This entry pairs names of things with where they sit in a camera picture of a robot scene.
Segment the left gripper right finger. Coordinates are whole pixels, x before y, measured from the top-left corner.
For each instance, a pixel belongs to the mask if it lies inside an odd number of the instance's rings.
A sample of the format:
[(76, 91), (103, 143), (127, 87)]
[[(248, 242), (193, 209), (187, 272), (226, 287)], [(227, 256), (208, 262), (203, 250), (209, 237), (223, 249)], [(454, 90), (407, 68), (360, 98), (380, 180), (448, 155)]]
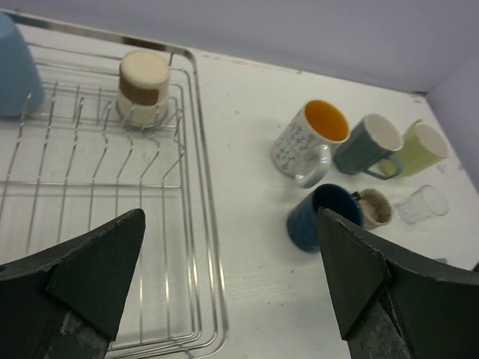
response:
[(477, 358), (478, 270), (424, 257), (330, 209), (318, 236), (352, 358)]

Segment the dark blue mug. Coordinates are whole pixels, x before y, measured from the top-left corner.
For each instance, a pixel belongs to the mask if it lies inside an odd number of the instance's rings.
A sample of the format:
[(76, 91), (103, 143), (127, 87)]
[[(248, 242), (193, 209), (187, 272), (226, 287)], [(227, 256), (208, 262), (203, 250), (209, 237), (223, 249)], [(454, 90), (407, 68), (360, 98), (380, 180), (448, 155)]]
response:
[(356, 198), (339, 185), (322, 184), (296, 205), (287, 216), (288, 235), (304, 252), (320, 252), (317, 225), (320, 209), (330, 209), (360, 227), (363, 225), (363, 214)]

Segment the light green ceramic mug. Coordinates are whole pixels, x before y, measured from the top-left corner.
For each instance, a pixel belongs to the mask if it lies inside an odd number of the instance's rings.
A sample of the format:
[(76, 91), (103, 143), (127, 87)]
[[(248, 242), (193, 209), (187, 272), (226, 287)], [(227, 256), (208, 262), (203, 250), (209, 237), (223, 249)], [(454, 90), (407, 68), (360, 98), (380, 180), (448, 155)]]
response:
[(396, 152), (403, 165), (400, 177), (416, 175), (448, 155), (448, 143), (442, 133), (424, 120), (416, 120), (403, 136), (403, 148)]

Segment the white pearly round cup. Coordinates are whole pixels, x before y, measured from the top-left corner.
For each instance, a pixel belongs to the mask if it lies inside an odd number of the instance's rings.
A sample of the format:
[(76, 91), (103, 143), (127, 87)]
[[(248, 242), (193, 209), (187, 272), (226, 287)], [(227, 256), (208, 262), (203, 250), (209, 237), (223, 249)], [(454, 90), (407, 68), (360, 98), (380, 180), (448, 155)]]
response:
[(329, 171), (336, 149), (350, 136), (350, 125), (333, 104), (314, 99), (305, 103), (270, 150), (274, 166), (311, 188)]

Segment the beige cup with brown band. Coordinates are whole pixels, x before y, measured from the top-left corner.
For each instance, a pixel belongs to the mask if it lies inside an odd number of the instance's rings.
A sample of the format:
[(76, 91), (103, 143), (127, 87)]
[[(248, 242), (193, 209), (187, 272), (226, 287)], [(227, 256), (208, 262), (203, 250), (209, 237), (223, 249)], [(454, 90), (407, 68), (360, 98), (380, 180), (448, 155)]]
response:
[(158, 125), (168, 113), (171, 70), (158, 53), (128, 52), (119, 65), (117, 106), (130, 126), (140, 129)]

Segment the clear glass cup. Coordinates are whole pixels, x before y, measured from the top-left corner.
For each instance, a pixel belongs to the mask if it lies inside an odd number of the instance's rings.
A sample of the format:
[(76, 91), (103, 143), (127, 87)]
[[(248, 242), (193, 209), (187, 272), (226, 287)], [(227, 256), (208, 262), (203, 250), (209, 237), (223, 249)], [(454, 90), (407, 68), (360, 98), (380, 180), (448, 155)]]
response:
[(423, 185), (406, 199), (396, 203), (394, 209), (406, 224), (417, 224), (427, 219), (447, 215), (449, 204), (437, 187)]

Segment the grey blue ceramic mug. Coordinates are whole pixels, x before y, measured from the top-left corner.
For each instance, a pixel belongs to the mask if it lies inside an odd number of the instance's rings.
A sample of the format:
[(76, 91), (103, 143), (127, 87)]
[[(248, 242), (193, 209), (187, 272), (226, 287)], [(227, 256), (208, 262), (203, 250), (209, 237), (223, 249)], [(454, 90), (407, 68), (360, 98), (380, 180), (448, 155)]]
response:
[[(333, 155), (336, 168), (343, 174), (365, 173), (380, 180), (398, 177), (403, 164), (396, 152), (403, 148), (403, 137), (397, 127), (379, 114), (368, 114), (353, 128), (350, 137), (342, 143)], [(370, 167), (387, 159), (393, 163), (393, 172), (379, 174)]]

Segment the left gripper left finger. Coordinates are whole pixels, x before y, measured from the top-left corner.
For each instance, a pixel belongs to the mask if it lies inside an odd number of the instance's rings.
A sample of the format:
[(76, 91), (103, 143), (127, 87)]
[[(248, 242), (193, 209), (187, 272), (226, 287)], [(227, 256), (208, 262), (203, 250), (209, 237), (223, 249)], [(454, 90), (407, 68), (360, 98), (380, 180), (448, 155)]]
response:
[(104, 358), (116, 340), (146, 224), (132, 209), (1, 265), (2, 358)]

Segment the light blue plastic cup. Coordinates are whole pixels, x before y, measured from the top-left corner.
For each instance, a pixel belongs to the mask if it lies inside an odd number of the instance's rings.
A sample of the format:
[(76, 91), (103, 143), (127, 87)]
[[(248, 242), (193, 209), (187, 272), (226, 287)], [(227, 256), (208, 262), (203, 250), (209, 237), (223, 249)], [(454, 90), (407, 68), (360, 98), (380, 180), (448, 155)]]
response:
[(20, 117), (43, 104), (44, 90), (37, 66), (13, 20), (1, 13), (1, 116)]

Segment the tan ceramic cup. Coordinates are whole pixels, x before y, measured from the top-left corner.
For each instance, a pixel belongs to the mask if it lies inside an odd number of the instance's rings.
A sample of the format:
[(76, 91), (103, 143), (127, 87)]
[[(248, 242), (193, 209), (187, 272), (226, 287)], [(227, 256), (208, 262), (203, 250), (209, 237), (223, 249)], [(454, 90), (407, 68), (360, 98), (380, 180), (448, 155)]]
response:
[(354, 191), (352, 196), (361, 210), (363, 228), (374, 230), (391, 222), (392, 207), (382, 192), (374, 188), (366, 188), (362, 191)]

